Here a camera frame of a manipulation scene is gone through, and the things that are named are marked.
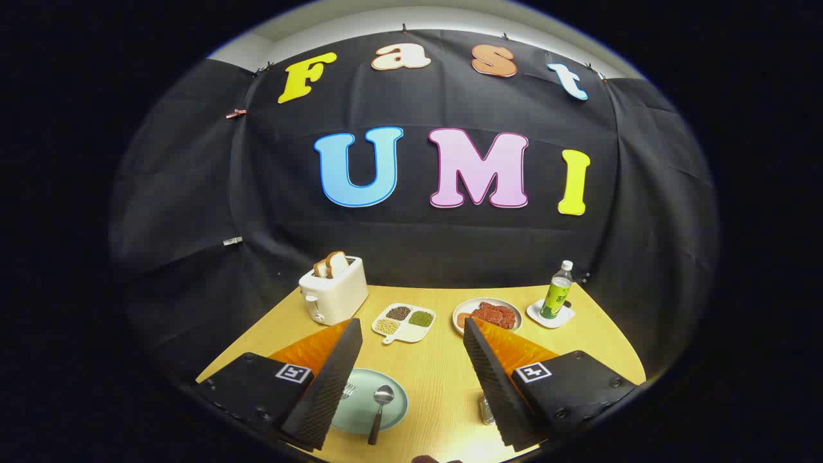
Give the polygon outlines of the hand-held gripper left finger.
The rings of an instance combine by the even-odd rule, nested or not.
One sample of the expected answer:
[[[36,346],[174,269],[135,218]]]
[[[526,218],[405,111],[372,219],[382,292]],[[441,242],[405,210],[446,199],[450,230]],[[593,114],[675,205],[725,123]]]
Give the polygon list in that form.
[[[262,439],[321,450],[362,342],[359,319],[344,320],[269,356],[245,352],[195,392]]]

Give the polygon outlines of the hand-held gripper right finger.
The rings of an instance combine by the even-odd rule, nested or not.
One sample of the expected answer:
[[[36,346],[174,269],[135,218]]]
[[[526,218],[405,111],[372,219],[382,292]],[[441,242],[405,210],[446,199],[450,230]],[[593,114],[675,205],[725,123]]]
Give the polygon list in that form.
[[[556,354],[470,317],[462,343],[503,444],[563,442],[635,395],[636,384],[582,350]]]

